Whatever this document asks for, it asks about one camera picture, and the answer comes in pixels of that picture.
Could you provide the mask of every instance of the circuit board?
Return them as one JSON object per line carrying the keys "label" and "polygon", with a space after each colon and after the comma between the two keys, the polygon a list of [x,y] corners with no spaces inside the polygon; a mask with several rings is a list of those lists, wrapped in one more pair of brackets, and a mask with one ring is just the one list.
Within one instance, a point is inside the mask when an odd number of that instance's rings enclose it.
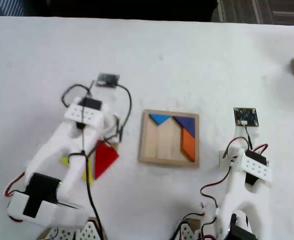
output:
{"label": "circuit board", "polygon": [[248,127],[259,127],[256,108],[240,108],[234,107],[233,113],[235,115],[236,126],[243,126],[244,121]]}

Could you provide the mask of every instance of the white bracket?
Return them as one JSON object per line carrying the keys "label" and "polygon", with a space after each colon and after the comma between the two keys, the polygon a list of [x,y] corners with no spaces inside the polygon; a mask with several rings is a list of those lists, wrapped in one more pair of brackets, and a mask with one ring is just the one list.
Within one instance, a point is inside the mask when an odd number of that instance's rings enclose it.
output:
{"label": "white bracket", "polygon": [[75,231],[70,231],[68,229],[64,229],[59,227],[57,233],[57,227],[53,227],[49,233],[47,234],[46,239],[51,240],[72,240],[74,238]]}
{"label": "white bracket", "polygon": [[77,230],[76,240],[101,240],[93,222],[88,221],[83,229]]}
{"label": "white bracket", "polygon": [[90,107],[83,107],[72,103],[68,110],[64,114],[65,119],[73,120],[78,123],[84,123],[91,125],[94,128],[98,128],[99,122],[104,118],[104,115],[101,111],[92,109]]}
{"label": "white bracket", "polygon": [[260,162],[247,157],[245,154],[242,156],[241,169],[245,172],[254,175],[266,182],[272,182],[272,170],[270,167],[261,164]]}

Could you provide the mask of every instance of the yellow tangram piece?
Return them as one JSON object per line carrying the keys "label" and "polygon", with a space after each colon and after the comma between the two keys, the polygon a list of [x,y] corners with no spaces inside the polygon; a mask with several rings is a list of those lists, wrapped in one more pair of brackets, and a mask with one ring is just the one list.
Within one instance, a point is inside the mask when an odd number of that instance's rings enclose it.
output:
{"label": "yellow tangram piece", "polygon": [[[59,159],[62,164],[64,164],[65,166],[69,167],[69,162],[68,162],[68,157],[61,157]],[[92,161],[91,158],[88,159],[88,168],[89,168],[89,184],[92,185],[93,184],[93,173],[92,173]],[[82,178],[86,181],[86,171],[83,172],[82,174]]]}

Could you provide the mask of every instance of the red triangle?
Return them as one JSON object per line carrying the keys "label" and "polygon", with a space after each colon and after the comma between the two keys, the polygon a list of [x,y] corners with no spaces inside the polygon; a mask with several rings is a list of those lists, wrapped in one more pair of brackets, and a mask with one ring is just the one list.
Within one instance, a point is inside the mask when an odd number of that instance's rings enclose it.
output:
{"label": "red triangle", "polygon": [[112,147],[98,143],[95,155],[94,179],[98,179],[110,165],[119,157]]}

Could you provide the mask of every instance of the tangram puzzle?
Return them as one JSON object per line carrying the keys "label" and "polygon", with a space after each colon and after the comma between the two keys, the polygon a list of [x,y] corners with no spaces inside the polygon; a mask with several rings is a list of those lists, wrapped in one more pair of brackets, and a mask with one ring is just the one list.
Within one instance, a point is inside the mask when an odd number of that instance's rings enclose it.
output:
{"label": "tangram puzzle", "polygon": [[145,110],[139,160],[172,166],[199,166],[199,115]]}

